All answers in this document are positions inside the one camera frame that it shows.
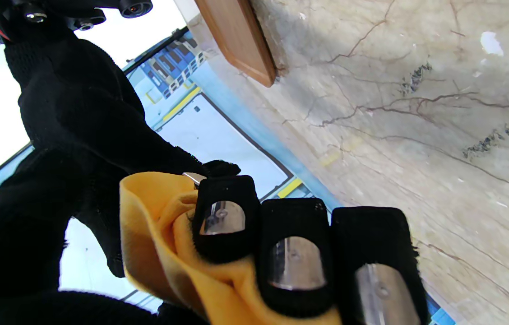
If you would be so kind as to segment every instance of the robotic arm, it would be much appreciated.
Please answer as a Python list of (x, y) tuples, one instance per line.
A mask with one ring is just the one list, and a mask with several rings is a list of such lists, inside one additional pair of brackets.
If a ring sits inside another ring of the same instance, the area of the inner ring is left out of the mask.
[(13, 28), (24, 19), (40, 24), (54, 14), (62, 18), (72, 31), (86, 31), (106, 21), (100, 8), (120, 10), (124, 18), (136, 18), (152, 9), (151, 0), (0, 0), (0, 44), (20, 37)]

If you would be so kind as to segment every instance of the beige marble surface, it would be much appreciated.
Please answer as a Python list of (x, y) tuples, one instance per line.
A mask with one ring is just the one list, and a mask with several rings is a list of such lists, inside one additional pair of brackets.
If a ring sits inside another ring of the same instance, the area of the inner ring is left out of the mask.
[(252, 0), (281, 75), (209, 61), (344, 204), (396, 206), (460, 324), (509, 325), (509, 0)]

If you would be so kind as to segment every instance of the wooden panel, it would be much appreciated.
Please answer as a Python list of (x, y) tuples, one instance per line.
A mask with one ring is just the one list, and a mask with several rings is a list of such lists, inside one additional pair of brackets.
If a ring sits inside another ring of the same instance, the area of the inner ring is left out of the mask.
[(248, 0), (196, 0), (215, 41), (230, 64), (270, 87), (275, 67)]

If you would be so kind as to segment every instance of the bolt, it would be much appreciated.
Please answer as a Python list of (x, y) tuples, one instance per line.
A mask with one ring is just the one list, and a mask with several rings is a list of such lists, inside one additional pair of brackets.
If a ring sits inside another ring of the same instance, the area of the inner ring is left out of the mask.
[(33, 24), (39, 24), (42, 23), (46, 18), (48, 18), (48, 15), (42, 8), (33, 5), (33, 4), (26, 4), (23, 7), (24, 17), (26, 20)]
[(74, 23), (74, 26), (81, 31), (87, 31), (88, 29), (92, 29), (94, 24), (88, 19), (78, 19)]

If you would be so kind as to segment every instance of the yellow cloth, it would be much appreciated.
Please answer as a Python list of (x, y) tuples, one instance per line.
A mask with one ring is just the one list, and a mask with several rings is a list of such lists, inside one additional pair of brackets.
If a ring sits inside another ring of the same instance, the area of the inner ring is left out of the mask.
[(204, 261), (194, 249), (190, 218), (198, 191), (185, 176), (147, 172), (120, 183), (120, 228), (126, 277), (139, 290), (187, 306), (213, 325), (337, 325), (335, 307), (294, 319), (265, 305), (252, 255), (227, 264)]

